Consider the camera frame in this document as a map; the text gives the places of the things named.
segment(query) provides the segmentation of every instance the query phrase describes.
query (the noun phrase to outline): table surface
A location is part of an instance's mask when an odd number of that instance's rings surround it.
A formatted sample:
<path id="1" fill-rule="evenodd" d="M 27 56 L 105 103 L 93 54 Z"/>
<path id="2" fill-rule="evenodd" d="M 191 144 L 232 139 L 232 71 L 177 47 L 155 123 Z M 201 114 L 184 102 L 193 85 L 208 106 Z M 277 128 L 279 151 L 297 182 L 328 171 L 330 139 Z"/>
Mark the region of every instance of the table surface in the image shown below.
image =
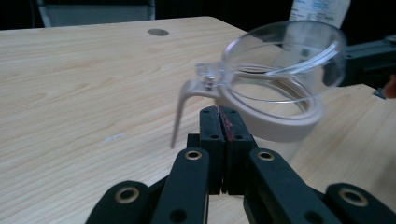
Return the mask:
<path id="1" fill-rule="evenodd" d="M 0 222 L 83 223 L 115 184 L 168 175 L 214 104 L 186 103 L 170 149 L 181 85 L 243 33 L 208 17 L 0 32 Z M 396 101 L 363 85 L 323 101 L 291 166 L 315 189 L 351 183 L 395 211 Z M 242 198 L 211 196 L 209 223 L 247 223 Z"/>

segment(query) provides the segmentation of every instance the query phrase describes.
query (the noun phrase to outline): measuring cup handle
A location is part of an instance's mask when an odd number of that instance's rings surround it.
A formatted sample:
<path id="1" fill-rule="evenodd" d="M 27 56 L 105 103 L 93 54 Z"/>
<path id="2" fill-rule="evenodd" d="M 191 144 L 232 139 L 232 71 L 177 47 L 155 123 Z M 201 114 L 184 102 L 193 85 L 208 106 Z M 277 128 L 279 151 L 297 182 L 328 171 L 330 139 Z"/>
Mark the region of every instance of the measuring cup handle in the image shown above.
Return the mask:
<path id="1" fill-rule="evenodd" d="M 171 140 L 171 148 L 175 146 L 175 142 L 177 140 L 177 132 L 180 126 L 181 116 L 183 115 L 184 103 L 192 96 L 204 96 L 213 99 L 220 98 L 219 89 L 216 86 L 208 88 L 201 80 L 198 79 L 191 79 L 184 83 L 178 97 L 175 125 Z"/>

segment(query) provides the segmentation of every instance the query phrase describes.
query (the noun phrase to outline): light wood grain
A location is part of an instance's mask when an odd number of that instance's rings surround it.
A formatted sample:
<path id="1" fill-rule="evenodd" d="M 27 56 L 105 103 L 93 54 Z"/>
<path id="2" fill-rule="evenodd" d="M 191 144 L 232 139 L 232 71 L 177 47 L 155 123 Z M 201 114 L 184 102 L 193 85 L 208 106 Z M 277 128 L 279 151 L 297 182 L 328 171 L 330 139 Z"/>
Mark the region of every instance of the light wood grain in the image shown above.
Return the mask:
<path id="1" fill-rule="evenodd" d="M 111 186 L 168 175 L 213 105 L 186 103 L 170 149 L 181 85 L 242 33 L 212 18 L 0 32 L 0 222 L 83 223 Z M 395 210 L 396 102 L 365 86 L 324 100 L 291 165 L 316 189 L 349 182 Z M 211 196 L 209 223 L 247 223 L 241 198 Z"/>

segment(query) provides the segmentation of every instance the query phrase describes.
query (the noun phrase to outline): dark background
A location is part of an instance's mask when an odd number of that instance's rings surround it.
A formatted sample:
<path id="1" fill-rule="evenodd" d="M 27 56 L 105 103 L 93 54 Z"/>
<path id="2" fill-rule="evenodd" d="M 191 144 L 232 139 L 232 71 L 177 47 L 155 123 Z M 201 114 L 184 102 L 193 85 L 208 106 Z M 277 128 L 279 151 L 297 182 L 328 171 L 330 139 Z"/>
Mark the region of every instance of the dark background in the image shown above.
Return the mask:
<path id="1" fill-rule="evenodd" d="M 147 0 L 46 0 L 47 4 L 145 5 Z M 156 19 L 211 16 L 242 30 L 289 18 L 292 0 L 156 0 Z M 352 0 L 341 30 L 349 45 L 396 34 L 394 2 Z M 43 27 L 36 0 L 0 0 L 0 30 Z"/>

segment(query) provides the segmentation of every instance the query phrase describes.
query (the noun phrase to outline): clear plastic measuring cup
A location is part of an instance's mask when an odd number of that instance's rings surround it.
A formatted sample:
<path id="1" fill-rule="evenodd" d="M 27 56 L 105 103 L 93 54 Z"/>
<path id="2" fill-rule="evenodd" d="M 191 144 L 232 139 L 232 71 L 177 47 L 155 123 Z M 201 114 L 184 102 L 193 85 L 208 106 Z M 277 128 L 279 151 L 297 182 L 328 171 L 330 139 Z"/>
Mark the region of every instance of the clear plastic measuring cup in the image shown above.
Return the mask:
<path id="1" fill-rule="evenodd" d="M 198 78 L 182 87 L 172 145 L 192 96 L 236 109 L 255 137 L 301 142 L 323 116 L 318 97 L 345 75 L 346 45 L 341 31 L 318 21 L 272 23 L 235 39 L 220 62 L 197 64 Z"/>

